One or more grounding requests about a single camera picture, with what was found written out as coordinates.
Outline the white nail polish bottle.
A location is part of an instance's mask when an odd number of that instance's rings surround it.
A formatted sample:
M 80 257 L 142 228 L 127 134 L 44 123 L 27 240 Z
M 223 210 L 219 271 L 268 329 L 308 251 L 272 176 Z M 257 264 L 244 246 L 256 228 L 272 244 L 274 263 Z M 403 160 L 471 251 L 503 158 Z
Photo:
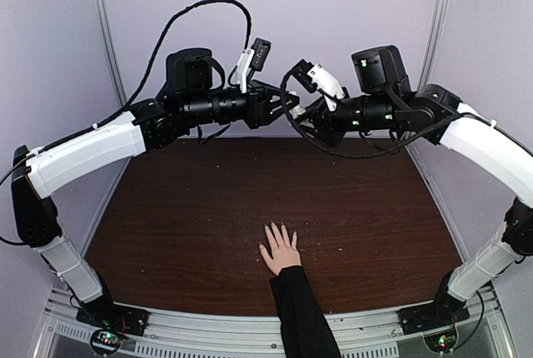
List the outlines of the white nail polish bottle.
M 297 123 L 300 123 L 306 120 L 305 119 L 306 109 L 303 107 L 300 107 L 300 106 L 293 107 L 289 111 L 289 113 L 291 114 L 291 118 Z

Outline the black sleeved forearm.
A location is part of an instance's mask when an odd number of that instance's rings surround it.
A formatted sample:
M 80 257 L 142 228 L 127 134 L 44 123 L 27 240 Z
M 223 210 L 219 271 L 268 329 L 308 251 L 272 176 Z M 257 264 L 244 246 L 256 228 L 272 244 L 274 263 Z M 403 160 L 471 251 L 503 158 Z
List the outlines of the black sleeved forearm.
M 269 280 L 286 357 L 340 357 L 336 339 L 301 266 Z

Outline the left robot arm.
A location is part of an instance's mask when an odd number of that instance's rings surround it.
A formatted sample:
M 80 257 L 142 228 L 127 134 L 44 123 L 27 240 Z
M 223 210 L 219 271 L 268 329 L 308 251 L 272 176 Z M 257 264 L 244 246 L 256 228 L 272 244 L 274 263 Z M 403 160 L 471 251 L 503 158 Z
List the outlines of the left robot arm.
M 14 154 L 12 204 L 21 242 L 37 251 L 102 328 L 120 319 L 97 273 L 81 258 L 58 223 L 52 194 L 72 181 L 114 162 L 162 149 L 191 129 L 243 121 L 251 129 L 281 117 L 278 87 L 252 80 L 267 57 L 264 47 L 239 58 L 234 87 L 214 87 L 212 74 L 225 75 L 206 48 L 188 48 L 166 59 L 166 81 L 156 97 L 126 107 L 105 125 L 96 125 L 65 142 Z

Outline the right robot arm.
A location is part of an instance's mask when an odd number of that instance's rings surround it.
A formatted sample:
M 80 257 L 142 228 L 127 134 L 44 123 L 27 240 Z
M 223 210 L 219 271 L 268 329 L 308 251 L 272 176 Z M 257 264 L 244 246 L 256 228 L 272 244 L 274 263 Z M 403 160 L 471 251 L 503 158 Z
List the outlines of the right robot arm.
M 362 91 L 359 97 L 349 97 L 322 65 L 305 60 L 296 65 L 296 80 L 323 97 L 301 115 L 312 124 L 311 135 L 335 147 L 348 132 L 386 130 L 397 142 L 409 132 L 471 160 L 516 195 L 496 234 L 444 277 L 427 307 L 432 325 L 443 326 L 483 285 L 520 257 L 531 256 L 532 153 L 444 87 L 427 84 L 412 91 L 396 46 L 356 52 L 351 60 Z

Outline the person's hand on table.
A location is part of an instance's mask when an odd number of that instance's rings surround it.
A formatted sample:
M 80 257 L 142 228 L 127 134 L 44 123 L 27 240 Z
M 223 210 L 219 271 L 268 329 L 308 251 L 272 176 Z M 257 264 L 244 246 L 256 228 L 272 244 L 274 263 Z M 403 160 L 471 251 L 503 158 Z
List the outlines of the person's hand on table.
M 279 276 L 284 269 L 302 266 L 296 231 L 290 234 L 284 224 L 278 226 L 274 221 L 264 230 L 268 246 L 260 243 L 259 252 L 274 276 Z

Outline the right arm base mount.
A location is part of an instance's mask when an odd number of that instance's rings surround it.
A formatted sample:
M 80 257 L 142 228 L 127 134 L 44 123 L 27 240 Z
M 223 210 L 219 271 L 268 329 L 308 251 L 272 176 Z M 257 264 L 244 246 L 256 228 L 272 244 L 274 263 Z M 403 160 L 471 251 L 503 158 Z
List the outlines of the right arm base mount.
M 457 325 L 470 318 L 464 306 L 454 310 L 435 302 L 402 308 L 397 314 L 405 336 L 421 333 L 426 347 L 440 355 L 459 346 Z

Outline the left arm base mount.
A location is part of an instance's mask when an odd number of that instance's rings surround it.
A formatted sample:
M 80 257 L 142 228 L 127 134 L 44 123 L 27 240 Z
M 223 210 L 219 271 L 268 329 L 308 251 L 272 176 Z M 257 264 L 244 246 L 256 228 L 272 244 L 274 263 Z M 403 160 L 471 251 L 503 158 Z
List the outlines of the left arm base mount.
M 98 356 L 117 353 L 132 336 L 143 336 L 149 313 L 146 310 L 111 304 L 84 304 L 77 308 L 76 320 L 95 327 L 89 346 Z

